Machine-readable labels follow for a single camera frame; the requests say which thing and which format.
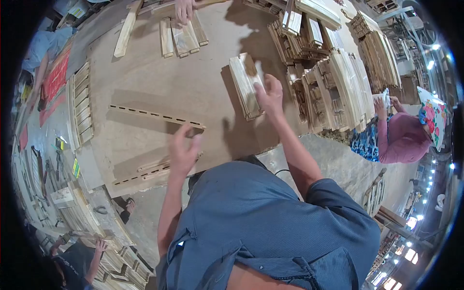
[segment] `man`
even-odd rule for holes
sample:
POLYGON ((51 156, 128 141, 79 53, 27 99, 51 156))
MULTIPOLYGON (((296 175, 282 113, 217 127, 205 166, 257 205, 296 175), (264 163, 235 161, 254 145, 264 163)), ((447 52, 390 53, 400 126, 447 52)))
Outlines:
MULTIPOLYGON (((135 201, 128 198, 126 209, 121 212, 120 217, 124 224, 135 209, 135 201)), ((51 272, 54 280, 63 289, 69 290, 91 290, 91 286, 98 272, 100 260, 108 245, 103 239, 95 241, 95 248, 89 248, 79 240, 69 247, 63 254, 58 254, 58 247, 63 245, 62 239, 58 239, 50 248, 51 260, 45 262, 57 271, 51 272)))
POLYGON ((279 134, 305 202, 262 166, 243 161, 204 172, 181 212, 180 192, 200 150, 189 126, 170 146, 168 189, 158 225, 158 289, 359 289, 380 230, 333 180, 325 179, 288 125, 282 85, 265 75, 258 103, 279 134))
POLYGON ((40 93, 49 62, 55 60, 75 31, 72 27, 65 27, 54 32, 37 31, 34 34, 21 66, 34 75, 33 98, 40 93))

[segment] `black t-shirt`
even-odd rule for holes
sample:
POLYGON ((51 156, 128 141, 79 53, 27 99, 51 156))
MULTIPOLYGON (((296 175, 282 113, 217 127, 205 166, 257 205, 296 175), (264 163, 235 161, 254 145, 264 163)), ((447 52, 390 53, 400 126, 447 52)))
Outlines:
POLYGON ((63 270, 66 280, 65 289, 68 290, 91 290, 92 285, 85 279, 90 263, 92 262, 95 249, 86 247, 81 243, 75 243, 63 254, 53 257, 63 270))

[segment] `pink long-sleeve shirt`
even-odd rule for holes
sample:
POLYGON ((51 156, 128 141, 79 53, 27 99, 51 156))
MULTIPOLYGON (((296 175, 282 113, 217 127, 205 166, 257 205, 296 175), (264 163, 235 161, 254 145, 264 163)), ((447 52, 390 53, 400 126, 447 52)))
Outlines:
POLYGON ((379 120, 377 125, 379 160, 381 163, 415 162, 428 152, 432 140, 419 118, 406 113, 402 106, 396 110, 398 113, 388 122, 388 131, 386 120, 379 120))

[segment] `foot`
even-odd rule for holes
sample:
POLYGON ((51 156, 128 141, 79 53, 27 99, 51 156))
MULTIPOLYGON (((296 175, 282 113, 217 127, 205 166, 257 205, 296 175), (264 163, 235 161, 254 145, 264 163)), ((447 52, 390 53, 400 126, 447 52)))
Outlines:
POLYGON ((126 205, 126 210, 132 214, 135 209, 135 201, 133 199, 129 199, 126 205))

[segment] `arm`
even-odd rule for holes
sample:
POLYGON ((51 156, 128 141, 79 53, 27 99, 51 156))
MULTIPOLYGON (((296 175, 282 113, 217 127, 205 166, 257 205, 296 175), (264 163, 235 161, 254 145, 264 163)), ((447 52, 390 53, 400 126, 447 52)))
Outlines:
POLYGON ((64 243, 63 243, 63 239, 60 236, 50 248, 50 256, 56 256, 58 254, 58 248, 61 245, 64 245, 64 243))
POLYGON ((306 200, 306 193, 311 184, 323 178, 321 170, 285 119, 282 108, 282 84, 269 74, 264 76, 264 83, 266 90, 255 84, 258 103, 280 137, 291 176, 306 200))
POLYGON ((98 272, 98 265, 100 265, 100 259, 102 257, 102 253, 108 248, 106 242, 102 239, 97 239, 95 242, 95 254, 93 255, 93 259, 90 262, 90 268, 87 271, 87 275, 85 275, 85 279, 87 282, 92 284, 93 279, 98 272))
POLYGON ((400 103, 400 101, 398 100, 397 97, 390 96, 390 101, 393 103, 393 106, 395 107, 395 110, 398 113, 406 113, 407 114, 405 108, 403 108, 403 106, 401 105, 401 103, 400 103))
POLYGON ((171 159, 168 190, 161 208, 158 223, 158 251, 160 257, 166 255, 171 244, 179 217, 182 212, 180 192, 188 172, 193 168, 200 151, 201 135, 195 135, 189 149, 184 147, 185 136, 191 127, 187 124, 177 130, 169 144, 171 159))
POLYGON ((35 69, 34 86, 32 88, 32 93, 34 96, 38 95, 40 92, 40 86, 42 85, 45 73, 47 72, 48 61, 48 52, 46 52, 42 58, 42 61, 40 62, 40 66, 35 69))

